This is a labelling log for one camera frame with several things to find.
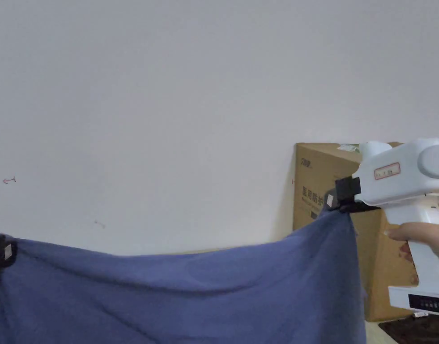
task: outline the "red mark on wall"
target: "red mark on wall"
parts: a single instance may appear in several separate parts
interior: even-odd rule
[[[16,178],[13,176],[12,179],[3,179],[3,183],[9,184],[9,182],[12,182],[14,180],[14,183],[16,182]]]

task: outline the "black control panel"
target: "black control panel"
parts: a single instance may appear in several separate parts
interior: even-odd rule
[[[422,295],[409,294],[409,305],[410,308],[439,313],[438,297],[423,297]]]

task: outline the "white wall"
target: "white wall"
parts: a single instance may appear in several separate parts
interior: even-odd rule
[[[296,142],[418,136],[439,136],[439,1],[0,1],[1,232],[275,240]]]

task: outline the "white label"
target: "white label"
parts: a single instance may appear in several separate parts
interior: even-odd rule
[[[375,170],[375,180],[387,178],[389,176],[395,176],[401,173],[401,165],[398,162],[378,168]]]
[[[11,255],[13,254],[13,250],[11,248],[11,245],[8,245],[4,248],[4,260],[7,261],[10,259]]]
[[[340,145],[340,147],[337,148],[337,149],[341,150],[341,151],[347,151],[347,152],[359,151],[359,149],[356,146],[353,146],[353,145]]]
[[[333,200],[334,200],[334,196],[332,196],[331,194],[328,195],[328,200],[326,202],[328,204],[328,206],[332,207]]]

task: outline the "black clamp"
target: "black clamp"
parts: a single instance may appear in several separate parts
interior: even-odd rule
[[[17,242],[13,238],[0,233],[0,272],[13,265],[16,257]]]
[[[335,188],[324,195],[324,204],[329,211],[339,210],[341,213],[359,213],[379,209],[368,206],[364,202],[355,202],[355,195],[361,193],[359,177],[335,180]]]

